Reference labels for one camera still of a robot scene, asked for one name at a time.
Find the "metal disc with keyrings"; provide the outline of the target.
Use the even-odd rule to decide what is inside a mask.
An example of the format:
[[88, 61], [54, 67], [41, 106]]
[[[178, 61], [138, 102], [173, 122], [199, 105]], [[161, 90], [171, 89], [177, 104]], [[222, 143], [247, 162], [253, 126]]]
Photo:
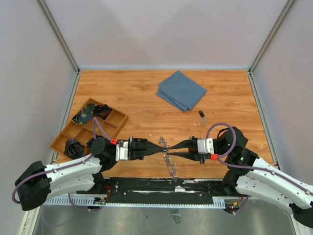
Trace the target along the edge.
[[177, 171], [178, 171], [178, 167], [177, 165], [171, 160], [171, 157], [168, 153], [168, 148], [169, 148], [169, 144], [167, 143], [166, 139], [164, 137], [160, 137], [158, 140], [158, 143], [160, 144], [161, 147], [165, 148], [166, 150], [163, 153], [163, 159], [165, 161], [165, 164], [168, 168], [168, 172], [170, 174], [170, 176], [172, 177], [174, 182], [177, 182], [178, 180], [178, 176], [177, 176]]

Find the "key with black tag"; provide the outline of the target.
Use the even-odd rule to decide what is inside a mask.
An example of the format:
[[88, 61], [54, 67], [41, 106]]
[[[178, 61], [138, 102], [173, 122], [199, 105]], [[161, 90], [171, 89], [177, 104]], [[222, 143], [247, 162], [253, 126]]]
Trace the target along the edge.
[[201, 117], [203, 126], [205, 126], [206, 118], [202, 110], [199, 110], [199, 115]]

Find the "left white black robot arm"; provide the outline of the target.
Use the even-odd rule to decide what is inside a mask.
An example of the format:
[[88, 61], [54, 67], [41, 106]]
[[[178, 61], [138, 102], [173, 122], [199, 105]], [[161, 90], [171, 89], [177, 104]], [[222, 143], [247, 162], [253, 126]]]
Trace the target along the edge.
[[165, 147], [147, 139], [116, 140], [97, 136], [91, 142], [90, 154], [61, 164], [32, 163], [15, 181], [12, 201], [23, 211], [41, 206], [46, 200], [73, 192], [83, 194], [111, 193], [102, 173], [118, 161], [142, 160], [145, 156], [165, 152]]

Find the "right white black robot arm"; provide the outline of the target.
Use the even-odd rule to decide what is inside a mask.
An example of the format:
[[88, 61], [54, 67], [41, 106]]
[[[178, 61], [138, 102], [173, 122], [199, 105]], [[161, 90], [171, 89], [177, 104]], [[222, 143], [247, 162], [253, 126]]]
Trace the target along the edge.
[[300, 224], [313, 226], [313, 187], [273, 167], [255, 152], [247, 149], [247, 138], [237, 127], [227, 123], [214, 138], [190, 137], [172, 149], [187, 148], [176, 155], [204, 163], [217, 161], [227, 166], [222, 180], [222, 191], [228, 196], [235, 193], [252, 196], [276, 205]]

